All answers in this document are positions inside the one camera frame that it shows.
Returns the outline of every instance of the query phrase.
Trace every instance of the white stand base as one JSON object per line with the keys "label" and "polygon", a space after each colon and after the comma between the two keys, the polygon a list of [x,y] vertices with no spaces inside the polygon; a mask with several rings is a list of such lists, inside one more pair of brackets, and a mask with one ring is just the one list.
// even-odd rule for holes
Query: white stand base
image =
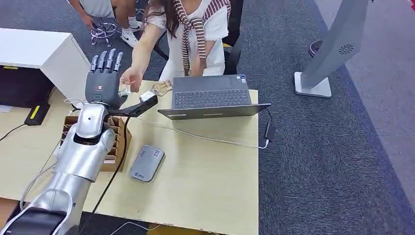
{"label": "white stand base", "polygon": [[294,84],[296,86],[296,94],[317,96],[323,98],[331,97],[330,83],[328,82],[328,77],[323,79],[318,85],[311,89],[302,89],[301,88],[301,74],[302,72],[294,73]]}

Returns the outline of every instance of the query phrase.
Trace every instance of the laptop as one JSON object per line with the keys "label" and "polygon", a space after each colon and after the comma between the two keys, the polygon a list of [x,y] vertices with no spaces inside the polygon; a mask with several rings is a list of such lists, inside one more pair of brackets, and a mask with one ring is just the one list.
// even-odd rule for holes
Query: laptop
{"label": "laptop", "polygon": [[245,75],[173,78],[171,120],[253,116],[271,104],[252,104]]}

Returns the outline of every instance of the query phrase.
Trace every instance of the gray external hard drive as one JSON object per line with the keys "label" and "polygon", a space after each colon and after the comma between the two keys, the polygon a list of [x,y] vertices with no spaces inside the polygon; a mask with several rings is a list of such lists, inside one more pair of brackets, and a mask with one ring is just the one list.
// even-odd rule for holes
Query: gray external hard drive
{"label": "gray external hard drive", "polygon": [[131,167],[130,176],[144,182],[151,181],[163,156],[163,150],[144,145]]}

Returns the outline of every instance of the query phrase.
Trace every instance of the sneaker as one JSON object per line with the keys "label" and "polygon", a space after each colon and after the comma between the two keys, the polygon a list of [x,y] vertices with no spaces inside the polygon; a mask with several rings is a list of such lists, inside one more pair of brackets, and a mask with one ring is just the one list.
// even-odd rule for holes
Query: sneaker
{"label": "sneaker", "polygon": [[143,27],[142,22],[137,21],[137,23],[134,23],[133,25],[130,24],[130,29],[133,32],[137,32],[137,31],[143,31],[144,27]]}
{"label": "sneaker", "polygon": [[138,42],[137,38],[134,36],[131,30],[129,31],[122,31],[121,38],[128,44],[130,47],[134,47],[135,44]]}

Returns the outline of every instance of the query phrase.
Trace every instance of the cardboard divider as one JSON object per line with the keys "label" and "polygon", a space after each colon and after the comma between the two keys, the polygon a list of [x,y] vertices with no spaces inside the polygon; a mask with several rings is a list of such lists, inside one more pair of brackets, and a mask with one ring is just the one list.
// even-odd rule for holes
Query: cardboard divider
{"label": "cardboard divider", "polygon": [[[115,132],[115,141],[113,144],[112,149],[110,150],[110,152],[107,154],[107,156],[105,157],[105,161],[104,164],[101,167],[101,171],[115,171],[115,169],[117,168],[119,162],[121,161],[122,158],[122,152],[124,150],[124,120],[119,118],[119,117],[110,117],[113,120],[114,126],[111,126],[110,128],[112,130],[114,130]],[[63,131],[62,131],[62,140],[64,140],[66,138],[66,135],[68,134],[69,129],[78,121],[78,116],[66,116],[65,117],[65,122],[64,122],[64,127],[63,127]],[[128,130],[127,128],[127,150],[128,147],[130,146],[130,141],[131,141],[131,132]],[[93,143],[90,142],[84,142],[82,144],[85,145],[93,145]],[[124,168],[124,163],[125,161],[122,163],[120,170],[119,171],[123,171]]]}

